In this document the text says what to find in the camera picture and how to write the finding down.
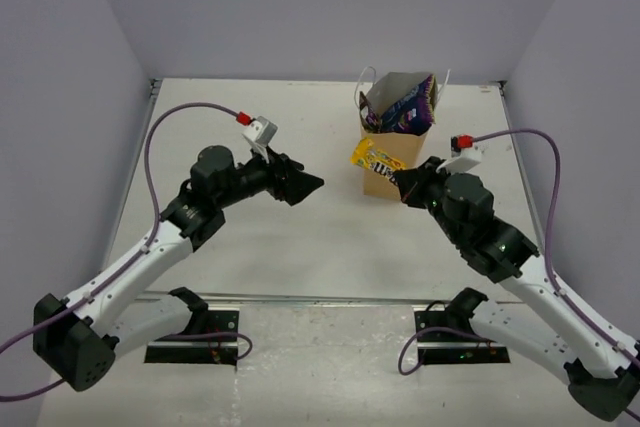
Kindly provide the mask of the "purple M&M's packet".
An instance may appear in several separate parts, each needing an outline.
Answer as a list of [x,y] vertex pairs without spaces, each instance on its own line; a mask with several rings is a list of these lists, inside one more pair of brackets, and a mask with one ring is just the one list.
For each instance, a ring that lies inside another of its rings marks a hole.
[[370,101],[363,92],[359,93],[358,98],[358,111],[361,121],[361,126],[365,132],[380,133],[382,129],[382,122],[379,115],[374,111]]

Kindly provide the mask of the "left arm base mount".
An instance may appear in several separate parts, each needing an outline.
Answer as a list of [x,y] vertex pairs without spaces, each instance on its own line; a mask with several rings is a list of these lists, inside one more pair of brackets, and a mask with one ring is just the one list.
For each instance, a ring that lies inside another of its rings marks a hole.
[[236,368],[240,360],[252,353],[253,341],[239,332],[238,309],[212,309],[202,297],[185,287],[169,294],[186,304],[191,318],[180,333],[149,343],[145,364]]

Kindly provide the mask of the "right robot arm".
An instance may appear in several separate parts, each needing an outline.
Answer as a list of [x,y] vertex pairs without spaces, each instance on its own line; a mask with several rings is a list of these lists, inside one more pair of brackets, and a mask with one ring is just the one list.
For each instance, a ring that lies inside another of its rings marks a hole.
[[473,289],[446,309],[457,339],[491,340],[517,351],[559,379],[588,413],[613,422],[639,393],[639,342],[595,311],[547,267],[536,245],[494,212],[480,178],[450,173],[431,157],[394,177],[402,202],[425,209],[465,263],[526,304],[520,319]]

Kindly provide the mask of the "blue purple snack bag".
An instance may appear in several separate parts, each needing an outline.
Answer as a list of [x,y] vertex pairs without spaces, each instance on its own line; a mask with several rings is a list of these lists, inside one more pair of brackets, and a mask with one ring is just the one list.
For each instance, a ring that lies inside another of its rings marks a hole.
[[391,72],[383,90],[389,106],[380,114],[381,133],[424,135],[435,124],[438,87],[430,72]]

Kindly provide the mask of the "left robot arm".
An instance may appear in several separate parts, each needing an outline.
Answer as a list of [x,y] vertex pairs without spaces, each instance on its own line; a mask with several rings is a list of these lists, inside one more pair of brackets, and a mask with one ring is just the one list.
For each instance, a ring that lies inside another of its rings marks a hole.
[[268,149],[237,164],[224,146],[203,149],[178,195],[118,262],[63,298],[34,306],[34,352],[77,392],[93,387],[126,351],[156,338],[193,340],[208,326],[198,296],[172,290],[150,313],[129,307],[164,272],[202,247],[225,223],[224,210],[266,192],[295,206],[324,184],[303,164]]

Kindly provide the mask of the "yellow M&M's packet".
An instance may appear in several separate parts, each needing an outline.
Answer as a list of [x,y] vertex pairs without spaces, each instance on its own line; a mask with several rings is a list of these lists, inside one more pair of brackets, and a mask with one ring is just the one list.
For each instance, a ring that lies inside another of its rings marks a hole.
[[384,177],[393,185],[397,184],[395,173],[407,169],[405,162],[392,157],[380,149],[369,137],[365,137],[359,141],[351,154],[350,162],[353,165]]

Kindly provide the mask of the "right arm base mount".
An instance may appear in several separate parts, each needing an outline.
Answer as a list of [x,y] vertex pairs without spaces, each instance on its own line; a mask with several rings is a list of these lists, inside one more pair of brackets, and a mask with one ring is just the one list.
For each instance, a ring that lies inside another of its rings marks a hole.
[[409,376],[437,365],[509,364],[508,349],[471,327],[474,311],[488,296],[465,288],[451,301],[434,300],[414,311],[415,333],[401,348],[397,370]]

